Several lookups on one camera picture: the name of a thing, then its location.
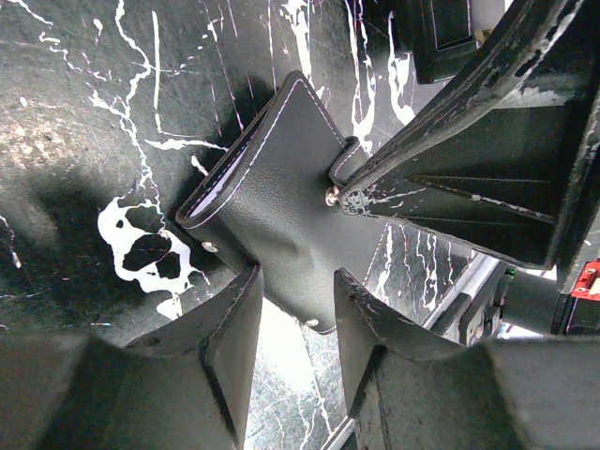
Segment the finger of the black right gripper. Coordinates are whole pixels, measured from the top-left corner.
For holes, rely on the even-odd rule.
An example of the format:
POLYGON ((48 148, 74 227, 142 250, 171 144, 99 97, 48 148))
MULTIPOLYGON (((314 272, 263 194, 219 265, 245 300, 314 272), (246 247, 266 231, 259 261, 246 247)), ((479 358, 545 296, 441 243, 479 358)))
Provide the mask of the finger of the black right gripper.
POLYGON ((458 134, 518 89, 597 1, 515 1, 474 58, 365 165, 365 185, 458 134))

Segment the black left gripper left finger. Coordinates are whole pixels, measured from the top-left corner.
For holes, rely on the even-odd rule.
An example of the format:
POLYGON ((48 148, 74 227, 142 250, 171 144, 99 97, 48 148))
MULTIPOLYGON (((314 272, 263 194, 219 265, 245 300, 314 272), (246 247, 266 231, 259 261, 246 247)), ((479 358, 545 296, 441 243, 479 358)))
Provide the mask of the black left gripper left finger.
POLYGON ((5 449, 240 449, 263 307, 259 266, 119 348, 84 331, 1 337, 5 449))

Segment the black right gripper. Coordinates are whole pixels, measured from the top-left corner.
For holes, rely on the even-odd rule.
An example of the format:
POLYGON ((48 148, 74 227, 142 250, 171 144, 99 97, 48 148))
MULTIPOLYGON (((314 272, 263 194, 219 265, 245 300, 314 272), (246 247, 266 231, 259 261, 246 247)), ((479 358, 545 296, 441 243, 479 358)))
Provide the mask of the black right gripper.
POLYGON ((339 200, 525 267, 557 269, 573 296, 599 256, 599 100, 493 109, 414 150, 406 126, 339 200))

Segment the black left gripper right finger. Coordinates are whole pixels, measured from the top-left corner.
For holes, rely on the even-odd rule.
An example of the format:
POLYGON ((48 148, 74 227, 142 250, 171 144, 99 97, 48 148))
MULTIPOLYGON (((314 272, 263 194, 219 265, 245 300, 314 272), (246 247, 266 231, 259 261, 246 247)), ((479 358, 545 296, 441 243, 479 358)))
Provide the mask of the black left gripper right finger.
POLYGON ((348 415, 362 449, 595 449, 597 337, 465 347, 334 276, 348 415))

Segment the black card storage box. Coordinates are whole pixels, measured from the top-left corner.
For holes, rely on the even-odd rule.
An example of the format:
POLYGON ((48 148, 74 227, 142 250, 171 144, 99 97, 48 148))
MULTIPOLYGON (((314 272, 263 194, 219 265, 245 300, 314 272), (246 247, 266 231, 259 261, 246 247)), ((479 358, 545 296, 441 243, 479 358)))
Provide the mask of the black card storage box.
POLYGON ((351 1, 367 53, 419 84, 445 82, 474 57, 509 1, 351 1))

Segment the black leather card holder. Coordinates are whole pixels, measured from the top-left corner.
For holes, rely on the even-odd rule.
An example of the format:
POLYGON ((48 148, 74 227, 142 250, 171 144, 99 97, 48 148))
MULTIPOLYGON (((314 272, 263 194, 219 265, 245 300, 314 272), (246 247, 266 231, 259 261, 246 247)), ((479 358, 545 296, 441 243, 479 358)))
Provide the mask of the black leather card holder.
POLYGON ((181 205, 177 223, 227 267, 258 265, 264 295, 315 332, 335 329, 334 274, 368 275, 385 225, 335 193, 364 159, 307 78, 290 73, 181 205))

